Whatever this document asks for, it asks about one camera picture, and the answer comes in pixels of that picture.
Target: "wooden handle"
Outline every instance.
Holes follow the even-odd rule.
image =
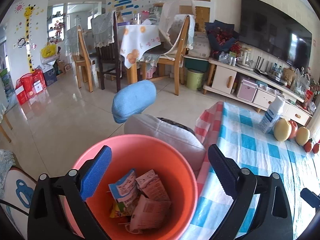
[[[232,76],[229,77],[227,88],[231,87]]]

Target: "flat screen tv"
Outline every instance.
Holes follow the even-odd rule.
[[[262,49],[295,68],[308,68],[311,32],[260,0],[241,0],[239,41]]]

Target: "blue cushion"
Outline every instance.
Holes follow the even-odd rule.
[[[125,122],[133,114],[141,114],[156,101],[156,87],[149,80],[131,84],[113,98],[112,114],[117,123]]]

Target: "white tablecloth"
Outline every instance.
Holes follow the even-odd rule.
[[[139,61],[148,49],[161,44],[157,25],[126,25],[118,28],[118,33],[119,40],[123,36],[120,55],[124,56],[126,68]]]

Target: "black cable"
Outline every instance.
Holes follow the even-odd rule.
[[[23,211],[22,209],[14,206],[14,205],[12,205],[11,203],[9,203],[9,202],[7,202],[7,201],[4,201],[4,200],[0,199],[0,204],[5,204],[5,205],[7,205],[7,206],[9,206],[9,207],[12,207],[12,208],[15,209],[15,210],[18,210],[19,212],[21,212],[22,214],[25,214],[26,216],[29,216],[29,214],[28,214],[27,212],[25,212],[25,211]]]

